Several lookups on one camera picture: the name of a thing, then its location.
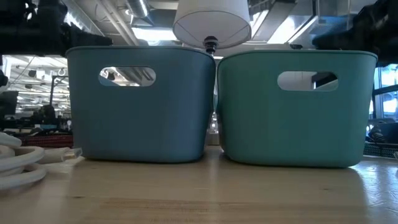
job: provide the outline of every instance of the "red object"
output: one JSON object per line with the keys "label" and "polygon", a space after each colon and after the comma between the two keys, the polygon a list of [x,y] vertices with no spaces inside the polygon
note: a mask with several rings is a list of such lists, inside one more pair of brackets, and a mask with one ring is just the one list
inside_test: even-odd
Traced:
{"label": "red object", "polygon": [[22,146],[39,147],[73,147],[72,135],[52,135],[52,136],[28,136],[20,138]]}

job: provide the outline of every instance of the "lamp base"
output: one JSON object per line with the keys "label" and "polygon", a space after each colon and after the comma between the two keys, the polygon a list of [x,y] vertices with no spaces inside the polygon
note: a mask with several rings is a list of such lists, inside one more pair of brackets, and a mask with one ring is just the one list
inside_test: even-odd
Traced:
{"label": "lamp base", "polygon": [[208,54],[214,55],[218,46],[218,39],[213,36],[208,36],[203,41],[203,45],[206,48],[206,52]]}

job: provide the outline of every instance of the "plastic bin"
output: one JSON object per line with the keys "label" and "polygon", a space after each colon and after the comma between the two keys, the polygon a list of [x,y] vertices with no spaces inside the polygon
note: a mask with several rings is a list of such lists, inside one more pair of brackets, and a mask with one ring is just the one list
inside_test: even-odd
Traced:
{"label": "plastic bin", "polygon": [[[77,47],[67,58],[74,142],[84,157],[165,163],[201,157],[215,83],[210,55],[181,47]],[[156,79],[151,86],[104,85],[104,67],[149,67]]]}
{"label": "plastic bin", "polygon": [[[252,51],[218,66],[221,145],[238,162],[348,167],[364,150],[377,57],[326,50]],[[332,72],[334,91],[286,91],[286,71]]]}

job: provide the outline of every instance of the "desk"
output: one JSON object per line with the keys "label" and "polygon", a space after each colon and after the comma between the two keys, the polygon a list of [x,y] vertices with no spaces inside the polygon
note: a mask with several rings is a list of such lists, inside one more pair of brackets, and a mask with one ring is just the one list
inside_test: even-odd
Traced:
{"label": "desk", "polygon": [[217,147],[191,164],[77,159],[0,194],[1,223],[398,223],[398,162],[350,169],[242,165]]}

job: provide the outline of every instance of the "lamp shade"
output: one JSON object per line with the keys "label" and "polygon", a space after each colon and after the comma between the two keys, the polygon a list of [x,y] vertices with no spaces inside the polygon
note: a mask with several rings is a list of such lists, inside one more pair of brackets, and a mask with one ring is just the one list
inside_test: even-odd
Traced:
{"label": "lamp shade", "polygon": [[204,48],[209,36],[219,49],[242,44],[251,38],[248,0],[180,0],[173,32],[193,47]]}

